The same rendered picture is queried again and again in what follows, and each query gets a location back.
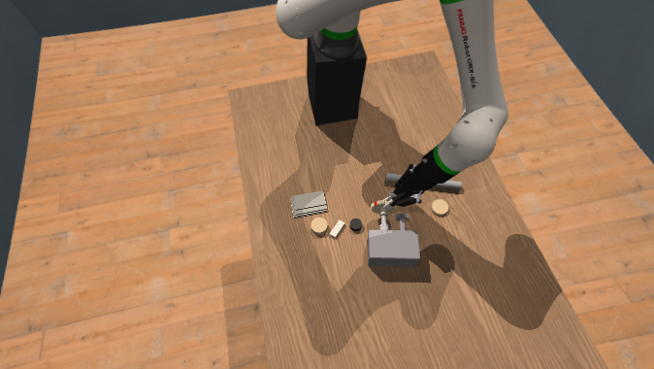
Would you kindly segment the beige round disc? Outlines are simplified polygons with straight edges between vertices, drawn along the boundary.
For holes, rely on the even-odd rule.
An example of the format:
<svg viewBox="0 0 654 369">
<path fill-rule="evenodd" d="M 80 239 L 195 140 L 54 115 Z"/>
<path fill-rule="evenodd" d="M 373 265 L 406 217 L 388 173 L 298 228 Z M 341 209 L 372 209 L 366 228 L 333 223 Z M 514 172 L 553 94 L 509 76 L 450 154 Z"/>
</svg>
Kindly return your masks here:
<svg viewBox="0 0 654 369">
<path fill-rule="evenodd" d="M 324 234 L 328 229 L 328 224 L 324 218 L 315 218 L 311 222 L 311 230 L 316 235 Z"/>
</svg>

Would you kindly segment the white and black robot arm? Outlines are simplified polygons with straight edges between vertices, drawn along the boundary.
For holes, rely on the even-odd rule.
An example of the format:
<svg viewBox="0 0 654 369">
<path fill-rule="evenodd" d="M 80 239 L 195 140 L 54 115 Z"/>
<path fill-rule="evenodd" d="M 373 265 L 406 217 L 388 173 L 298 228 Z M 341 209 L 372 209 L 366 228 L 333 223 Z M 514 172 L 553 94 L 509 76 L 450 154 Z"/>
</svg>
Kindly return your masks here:
<svg viewBox="0 0 654 369">
<path fill-rule="evenodd" d="M 319 52 L 344 58 L 358 49 L 361 11 L 396 1 L 402 0 L 278 0 L 276 18 L 290 38 L 315 34 Z M 422 157 L 421 166 L 431 181 L 443 184 L 492 154 L 508 107 L 497 62 L 494 0 L 440 3 L 456 58 L 463 114 L 445 139 Z"/>
</svg>

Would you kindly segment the cream flat round disc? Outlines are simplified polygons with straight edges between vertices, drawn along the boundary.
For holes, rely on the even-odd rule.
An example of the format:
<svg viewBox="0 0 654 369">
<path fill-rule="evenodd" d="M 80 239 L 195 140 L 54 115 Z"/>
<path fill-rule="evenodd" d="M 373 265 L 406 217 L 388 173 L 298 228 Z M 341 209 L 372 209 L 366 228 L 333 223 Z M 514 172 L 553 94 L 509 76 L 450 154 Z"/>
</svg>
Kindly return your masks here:
<svg viewBox="0 0 654 369">
<path fill-rule="evenodd" d="M 445 201 L 438 199 L 433 202 L 431 209 L 434 214 L 443 216 L 448 211 L 448 205 Z"/>
</svg>

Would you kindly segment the grey metal rod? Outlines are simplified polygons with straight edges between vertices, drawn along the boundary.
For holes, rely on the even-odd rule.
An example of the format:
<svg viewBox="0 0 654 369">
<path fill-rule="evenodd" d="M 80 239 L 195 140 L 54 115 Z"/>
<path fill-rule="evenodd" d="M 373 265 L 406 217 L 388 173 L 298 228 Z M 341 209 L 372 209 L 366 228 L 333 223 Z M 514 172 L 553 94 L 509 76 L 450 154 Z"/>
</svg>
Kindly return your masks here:
<svg viewBox="0 0 654 369">
<path fill-rule="evenodd" d="M 391 182 L 391 183 L 396 183 L 402 176 L 403 175 L 386 173 L 385 181 L 386 182 Z M 434 187 L 460 190 L 461 185 L 462 185 L 461 182 L 447 181 L 444 184 L 437 184 Z"/>
</svg>

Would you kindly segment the dark grey cylinder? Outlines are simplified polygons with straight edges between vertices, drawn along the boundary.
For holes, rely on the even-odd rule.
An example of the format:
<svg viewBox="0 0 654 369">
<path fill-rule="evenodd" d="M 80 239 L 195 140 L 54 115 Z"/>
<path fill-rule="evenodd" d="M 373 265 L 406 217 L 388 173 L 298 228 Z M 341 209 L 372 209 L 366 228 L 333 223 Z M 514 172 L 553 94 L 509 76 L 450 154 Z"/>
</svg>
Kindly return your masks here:
<svg viewBox="0 0 654 369">
<path fill-rule="evenodd" d="M 359 218 L 354 218 L 350 222 L 350 229 L 353 231 L 359 231 L 362 228 L 362 221 Z"/>
</svg>

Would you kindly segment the beige gear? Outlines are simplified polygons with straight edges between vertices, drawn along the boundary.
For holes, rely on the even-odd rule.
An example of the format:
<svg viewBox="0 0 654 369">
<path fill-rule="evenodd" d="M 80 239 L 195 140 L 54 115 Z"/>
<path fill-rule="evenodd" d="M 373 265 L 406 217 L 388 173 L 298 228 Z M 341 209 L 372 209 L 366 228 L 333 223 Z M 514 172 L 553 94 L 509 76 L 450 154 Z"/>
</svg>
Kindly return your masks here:
<svg viewBox="0 0 654 369">
<path fill-rule="evenodd" d="M 381 217 L 381 224 L 386 224 L 386 217 L 388 216 L 387 214 L 392 213 L 392 212 L 394 212 L 396 210 L 396 206 L 393 207 L 391 210 L 382 209 L 382 206 L 384 204 L 386 204 L 387 202 L 388 201 L 386 201 L 386 200 L 382 200 L 382 201 L 378 200 L 378 201 L 376 201 L 375 203 L 373 203 L 371 205 L 371 210 L 374 213 L 378 213 L 379 216 Z"/>
</svg>

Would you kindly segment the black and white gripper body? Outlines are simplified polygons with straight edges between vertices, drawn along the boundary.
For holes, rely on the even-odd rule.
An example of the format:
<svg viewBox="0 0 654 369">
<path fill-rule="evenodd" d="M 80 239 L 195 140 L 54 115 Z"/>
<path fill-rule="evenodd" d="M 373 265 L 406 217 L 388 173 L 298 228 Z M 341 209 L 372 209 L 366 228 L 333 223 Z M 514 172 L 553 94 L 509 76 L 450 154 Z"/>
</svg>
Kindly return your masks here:
<svg viewBox="0 0 654 369">
<path fill-rule="evenodd" d="M 432 188 L 433 186 L 438 184 L 438 183 L 435 183 L 435 182 L 431 181 L 425 175 L 425 173 L 423 173 L 422 168 L 421 168 L 421 162 L 417 166 L 414 167 L 414 169 L 412 171 L 412 175 L 415 178 L 415 181 L 412 180 L 412 181 L 409 182 L 409 184 L 412 183 L 412 182 L 414 182 L 414 183 L 416 182 L 416 183 L 415 183 L 415 186 L 410 190 L 411 192 L 419 193 L 420 190 L 422 190 L 421 194 L 423 194 L 426 189 Z"/>
</svg>

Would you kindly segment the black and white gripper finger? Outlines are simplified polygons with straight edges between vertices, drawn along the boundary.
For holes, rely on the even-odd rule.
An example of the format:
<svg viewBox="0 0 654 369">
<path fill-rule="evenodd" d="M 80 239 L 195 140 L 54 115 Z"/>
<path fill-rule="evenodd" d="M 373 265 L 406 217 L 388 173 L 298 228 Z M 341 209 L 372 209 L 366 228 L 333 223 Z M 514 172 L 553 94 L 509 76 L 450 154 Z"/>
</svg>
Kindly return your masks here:
<svg viewBox="0 0 654 369">
<path fill-rule="evenodd" d="M 402 191 L 406 189 L 406 187 L 409 185 L 409 182 L 413 180 L 412 177 L 412 170 L 416 165 L 410 164 L 408 170 L 405 172 L 405 174 L 395 183 L 396 189 L 394 192 L 392 192 L 390 195 L 388 195 L 385 199 L 386 201 L 389 201 L 392 199 L 392 197 L 396 197 L 398 194 L 400 194 Z"/>
<path fill-rule="evenodd" d="M 382 206 L 382 209 L 391 210 L 396 205 L 401 206 L 401 207 L 405 207 L 405 206 L 408 206 L 408 205 L 411 205 L 411 204 L 414 204 L 414 203 L 421 204 L 420 195 L 421 195 L 422 190 L 420 190 L 419 193 L 415 194 L 414 192 L 410 191 L 414 186 L 415 186 L 414 182 L 410 183 L 410 185 L 408 185 L 403 192 L 401 192 L 396 197 L 392 197 L 392 199 L 390 201 L 388 201 L 386 204 L 384 204 Z M 415 195 L 412 196 L 413 194 L 415 194 Z M 414 202 L 411 202 L 411 201 L 414 201 Z"/>
</svg>

